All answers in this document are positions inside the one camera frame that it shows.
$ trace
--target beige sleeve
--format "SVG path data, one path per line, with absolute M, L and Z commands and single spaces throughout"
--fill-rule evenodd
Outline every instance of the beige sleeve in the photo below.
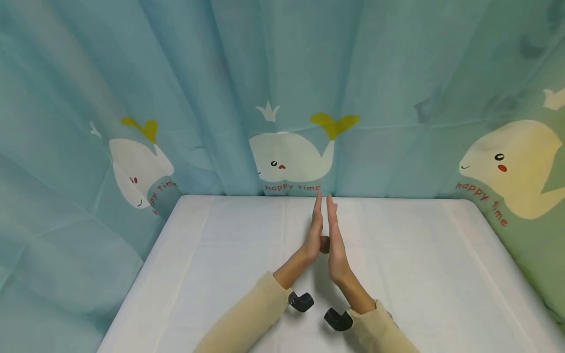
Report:
M 285 290 L 267 272 L 212 326 L 194 353 L 247 353 L 283 314 L 292 289 Z
M 360 315 L 349 309 L 353 319 L 351 330 L 367 353 L 418 353 L 418 349 L 400 331 L 383 304 L 376 302 L 376 309 Z

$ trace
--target small brown object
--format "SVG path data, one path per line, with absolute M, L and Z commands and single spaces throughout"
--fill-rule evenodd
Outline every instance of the small brown object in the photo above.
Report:
M 329 253 L 329 237 L 326 236 L 321 236 L 320 237 L 320 252 L 322 254 L 328 254 Z

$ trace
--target blue curtain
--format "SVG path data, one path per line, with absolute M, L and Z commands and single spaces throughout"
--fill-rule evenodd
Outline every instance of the blue curtain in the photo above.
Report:
M 0 351 L 95 351 L 181 194 L 468 198 L 565 325 L 563 14 L 0 0 Z

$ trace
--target white crown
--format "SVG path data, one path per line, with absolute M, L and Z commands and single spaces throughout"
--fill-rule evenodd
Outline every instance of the white crown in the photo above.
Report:
M 279 110 L 280 106 L 276 106 L 275 110 L 273 110 L 273 108 L 271 108 L 271 104 L 269 103 L 269 101 L 267 101 L 267 105 L 265 106 L 265 108 L 263 107 L 255 107 L 255 108 L 257 108 L 261 113 L 263 113 L 265 120 L 272 121 L 274 123 L 275 119 L 277 118 L 277 110 Z

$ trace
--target hand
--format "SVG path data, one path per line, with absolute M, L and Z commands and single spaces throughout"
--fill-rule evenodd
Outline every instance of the hand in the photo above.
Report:
M 341 237 L 340 227 L 337 224 L 337 204 L 333 203 L 331 195 L 328 195 L 325 200 L 328 205 L 329 222 L 329 278 L 340 286 L 353 273 L 347 261 L 344 239 Z
M 316 202 L 314 203 L 314 210 L 312 211 L 312 223 L 310 224 L 310 229 L 306 235 L 306 240 L 300 248 L 306 257 L 306 259 L 312 263 L 318 256 L 318 253 L 322 250 L 322 236 L 321 229 L 323 226 L 323 217 L 321 215 L 321 193 L 318 192 L 316 197 Z

